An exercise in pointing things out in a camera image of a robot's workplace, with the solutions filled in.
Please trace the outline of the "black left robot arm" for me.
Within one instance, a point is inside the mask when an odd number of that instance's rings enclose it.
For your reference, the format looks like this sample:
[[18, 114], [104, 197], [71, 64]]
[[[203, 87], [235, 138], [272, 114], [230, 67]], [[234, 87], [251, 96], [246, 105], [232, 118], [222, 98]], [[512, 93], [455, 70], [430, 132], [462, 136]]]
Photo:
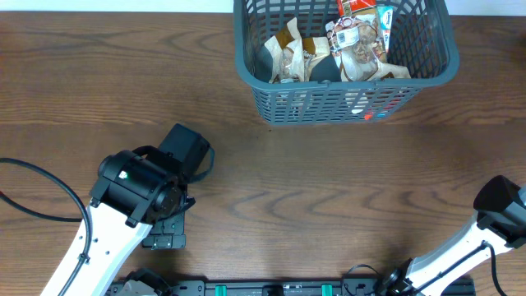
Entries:
[[159, 146], [104, 159], [87, 216], [42, 293], [103, 295], [137, 247], [185, 247], [185, 213], [195, 203], [187, 188], [209, 174], [198, 169], [214, 155], [200, 133], [176, 124]]

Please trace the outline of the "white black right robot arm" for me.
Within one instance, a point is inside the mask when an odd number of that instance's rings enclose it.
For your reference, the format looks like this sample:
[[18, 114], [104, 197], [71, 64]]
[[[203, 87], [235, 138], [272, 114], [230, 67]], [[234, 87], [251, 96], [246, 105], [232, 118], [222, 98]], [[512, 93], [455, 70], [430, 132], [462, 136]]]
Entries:
[[407, 260], [377, 285], [377, 295], [440, 295], [450, 284], [486, 260], [503, 295], [496, 257], [525, 244], [525, 187], [503, 175], [492, 178], [473, 202], [474, 214], [435, 250]]

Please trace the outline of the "blue Kleenex tissue pack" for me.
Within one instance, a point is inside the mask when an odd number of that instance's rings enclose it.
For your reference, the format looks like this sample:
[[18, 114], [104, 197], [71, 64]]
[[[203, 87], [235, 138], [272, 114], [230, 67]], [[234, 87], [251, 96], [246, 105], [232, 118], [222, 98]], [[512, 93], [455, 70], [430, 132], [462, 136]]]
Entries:
[[393, 23], [394, 8], [392, 6], [377, 6], [376, 11], [379, 16], [385, 51], [388, 53], [390, 48], [390, 33]]

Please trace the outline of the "grey plastic lattice basket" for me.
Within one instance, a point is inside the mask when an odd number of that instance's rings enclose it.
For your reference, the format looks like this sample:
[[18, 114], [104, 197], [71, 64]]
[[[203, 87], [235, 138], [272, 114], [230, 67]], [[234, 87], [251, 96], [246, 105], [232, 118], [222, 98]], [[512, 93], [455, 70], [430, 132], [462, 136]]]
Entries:
[[408, 69], [409, 79], [341, 81], [330, 55], [313, 69], [309, 81], [272, 84], [264, 43], [294, 17], [302, 40], [326, 37], [325, 25], [339, 19], [336, 1], [236, 1], [233, 4], [235, 63], [251, 87], [256, 109], [273, 125], [378, 121], [420, 90], [450, 81], [459, 52], [442, 1], [376, 1], [394, 8], [387, 62]]

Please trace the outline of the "beige brown snack bag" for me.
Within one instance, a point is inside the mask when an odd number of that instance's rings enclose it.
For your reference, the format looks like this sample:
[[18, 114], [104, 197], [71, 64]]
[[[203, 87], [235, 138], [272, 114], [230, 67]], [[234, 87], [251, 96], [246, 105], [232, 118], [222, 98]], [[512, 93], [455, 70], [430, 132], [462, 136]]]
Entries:
[[343, 16], [325, 25], [330, 51], [341, 81], [409, 79], [406, 67], [387, 62], [376, 13]]

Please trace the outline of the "red San Remo spaghetti pack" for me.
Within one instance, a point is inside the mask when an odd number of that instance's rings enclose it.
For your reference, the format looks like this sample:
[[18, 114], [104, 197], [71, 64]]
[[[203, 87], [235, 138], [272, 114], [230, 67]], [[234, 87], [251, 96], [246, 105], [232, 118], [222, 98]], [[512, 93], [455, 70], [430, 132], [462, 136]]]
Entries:
[[376, 0], [336, 0], [340, 16], [375, 15]]

